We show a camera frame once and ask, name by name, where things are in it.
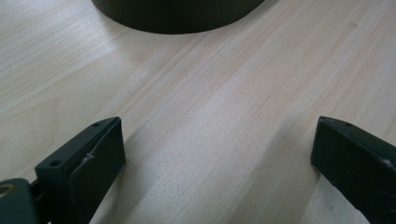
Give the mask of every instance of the screw hole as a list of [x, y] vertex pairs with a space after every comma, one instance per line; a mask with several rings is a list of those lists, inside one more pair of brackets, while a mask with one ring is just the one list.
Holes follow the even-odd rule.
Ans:
[[0, 198], [7, 196], [14, 189], [15, 189], [15, 185], [13, 184], [5, 184], [0, 186]]
[[58, 166], [58, 165], [60, 165], [61, 163], [62, 163], [62, 161], [57, 160], [57, 161], [52, 161], [49, 165], [50, 165], [50, 166]]

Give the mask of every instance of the black plastic part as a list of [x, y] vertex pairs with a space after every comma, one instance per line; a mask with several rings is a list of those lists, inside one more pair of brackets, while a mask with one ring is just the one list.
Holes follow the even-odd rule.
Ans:
[[120, 118], [93, 124], [40, 162], [51, 223], [89, 223], [124, 163]]
[[396, 147], [320, 117], [311, 162], [370, 223], [396, 223]]
[[24, 179], [0, 182], [0, 223], [39, 224], [35, 200], [29, 183]]
[[219, 28], [245, 17], [263, 0], [92, 0], [114, 21], [159, 34]]

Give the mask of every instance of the black round base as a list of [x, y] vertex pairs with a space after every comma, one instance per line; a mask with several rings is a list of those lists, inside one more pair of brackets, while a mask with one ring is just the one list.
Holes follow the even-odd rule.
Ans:
[[159, 34], [219, 28], [246, 16], [263, 0], [92, 0], [114, 21]]

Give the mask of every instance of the clamp jaw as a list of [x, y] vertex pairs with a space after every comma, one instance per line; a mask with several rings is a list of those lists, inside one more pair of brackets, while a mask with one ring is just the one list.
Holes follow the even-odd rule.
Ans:
[[320, 117], [311, 162], [370, 223], [396, 223], [396, 147]]
[[87, 224], [125, 164], [120, 118], [86, 128], [35, 167], [0, 182], [2, 224]]

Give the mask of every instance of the wood grain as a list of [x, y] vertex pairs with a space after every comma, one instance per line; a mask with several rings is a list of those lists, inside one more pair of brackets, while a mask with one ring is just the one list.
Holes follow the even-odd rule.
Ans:
[[120, 116], [127, 166], [92, 223], [366, 223], [309, 164], [318, 116], [396, 145], [396, 2], [268, 0], [193, 35], [89, 0], [0, 2], [0, 179]]

